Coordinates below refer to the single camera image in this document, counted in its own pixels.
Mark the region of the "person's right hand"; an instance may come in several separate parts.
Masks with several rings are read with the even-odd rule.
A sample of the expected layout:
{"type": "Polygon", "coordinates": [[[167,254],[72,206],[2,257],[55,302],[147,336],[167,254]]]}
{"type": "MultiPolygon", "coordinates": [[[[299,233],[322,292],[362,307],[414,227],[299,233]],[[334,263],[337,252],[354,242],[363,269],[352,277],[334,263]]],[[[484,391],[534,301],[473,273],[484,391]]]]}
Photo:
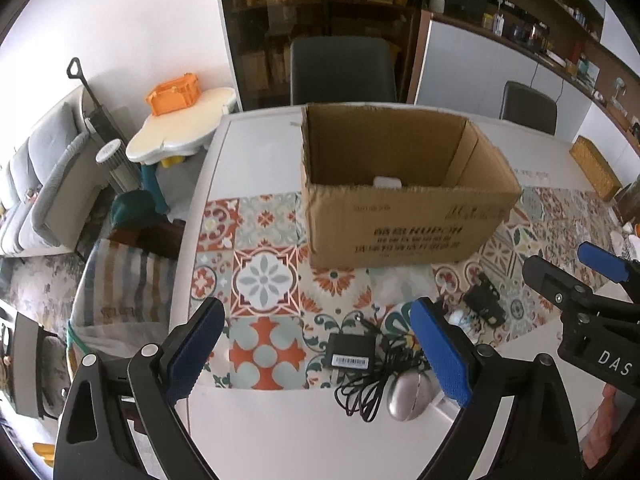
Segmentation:
{"type": "Polygon", "coordinates": [[[582,459],[588,469],[597,466],[611,447],[614,425],[616,423],[615,395],[617,389],[606,384],[602,390],[602,402],[598,408],[597,418],[582,446],[582,459]]]}

